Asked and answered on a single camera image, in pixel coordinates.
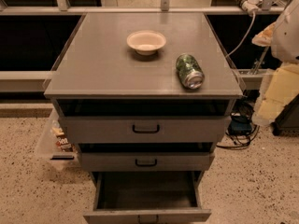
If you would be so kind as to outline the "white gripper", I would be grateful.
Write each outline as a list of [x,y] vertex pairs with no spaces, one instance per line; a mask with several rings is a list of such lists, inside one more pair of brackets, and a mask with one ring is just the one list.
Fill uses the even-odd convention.
[[[260,47],[269,47],[272,42],[275,23],[265,27],[251,42]],[[282,113],[283,109],[299,94],[299,65],[283,63],[275,71],[267,70],[263,77],[259,97],[254,106],[252,121],[268,126]]]

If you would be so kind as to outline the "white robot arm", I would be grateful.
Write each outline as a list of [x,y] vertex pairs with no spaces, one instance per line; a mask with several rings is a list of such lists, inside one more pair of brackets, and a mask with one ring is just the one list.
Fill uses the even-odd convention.
[[267,126],[299,94],[299,0],[292,0],[252,43],[269,45],[272,56],[281,61],[280,68],[266,71],[254,106],[253,123]]

